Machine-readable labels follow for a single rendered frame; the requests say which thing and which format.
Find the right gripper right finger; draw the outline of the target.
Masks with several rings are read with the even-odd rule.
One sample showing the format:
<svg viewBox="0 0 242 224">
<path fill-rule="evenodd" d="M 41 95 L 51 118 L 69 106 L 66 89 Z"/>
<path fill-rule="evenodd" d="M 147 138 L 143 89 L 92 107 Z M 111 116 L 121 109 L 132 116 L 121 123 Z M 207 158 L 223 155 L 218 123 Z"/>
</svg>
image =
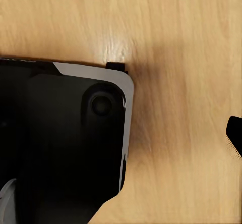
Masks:
<svg viewBox="0 0 242 224">
<path fill-rule="evenodd" d="M 230 116 L 226 134 L 242 157 L 242 118 Z"/>
</svg>

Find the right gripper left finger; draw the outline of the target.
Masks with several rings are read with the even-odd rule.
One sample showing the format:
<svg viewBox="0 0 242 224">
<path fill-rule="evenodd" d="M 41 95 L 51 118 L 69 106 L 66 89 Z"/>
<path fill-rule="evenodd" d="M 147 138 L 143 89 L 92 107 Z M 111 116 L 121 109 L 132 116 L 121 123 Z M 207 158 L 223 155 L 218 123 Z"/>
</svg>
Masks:
<svg viewBox="0 0 242 224">
<path fill-rule="evenodd" d="M 0 122 L 0 176 L 26 136 L 22 116 Z"/>
</svg>

